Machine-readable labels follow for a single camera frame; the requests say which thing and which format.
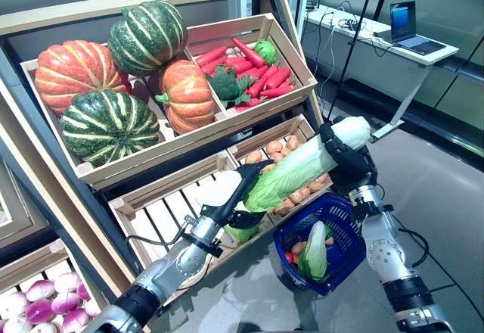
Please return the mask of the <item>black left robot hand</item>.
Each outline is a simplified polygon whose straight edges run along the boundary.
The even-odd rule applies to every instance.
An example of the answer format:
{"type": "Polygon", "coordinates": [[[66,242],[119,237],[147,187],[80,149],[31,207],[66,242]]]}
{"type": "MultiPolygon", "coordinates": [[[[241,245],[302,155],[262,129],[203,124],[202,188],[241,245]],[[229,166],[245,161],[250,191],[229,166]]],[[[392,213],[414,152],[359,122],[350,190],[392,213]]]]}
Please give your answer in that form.
{"type": "Polygon", "coordinates": [[[214,187],[203,195],[199,222],[209,221],[222,228],[251,229],[259,224],[266,212],[251,212],[248,203],[249,192],[258,182],[261,170],[272,165],[272,160],[246,163],[236,170],[224,171],[214,187]]]}

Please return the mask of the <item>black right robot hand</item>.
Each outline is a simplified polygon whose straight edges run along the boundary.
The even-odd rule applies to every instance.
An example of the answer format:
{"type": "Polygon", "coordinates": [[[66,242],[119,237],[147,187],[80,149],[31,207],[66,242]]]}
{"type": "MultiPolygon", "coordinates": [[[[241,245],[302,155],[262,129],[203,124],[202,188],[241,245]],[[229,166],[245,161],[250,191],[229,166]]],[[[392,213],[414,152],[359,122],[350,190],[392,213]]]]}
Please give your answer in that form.
{"type": "Polygon", "coordinates": [[[377,168],[368,147],[349,147],[336,136],[331,126],[331,123],[324,123],[318,132],[326,152],[337,163],[337,166],[328,172],[333,182],[332,189],[337,194],[347,195],[364,185],[376,185],[377,168]]]}

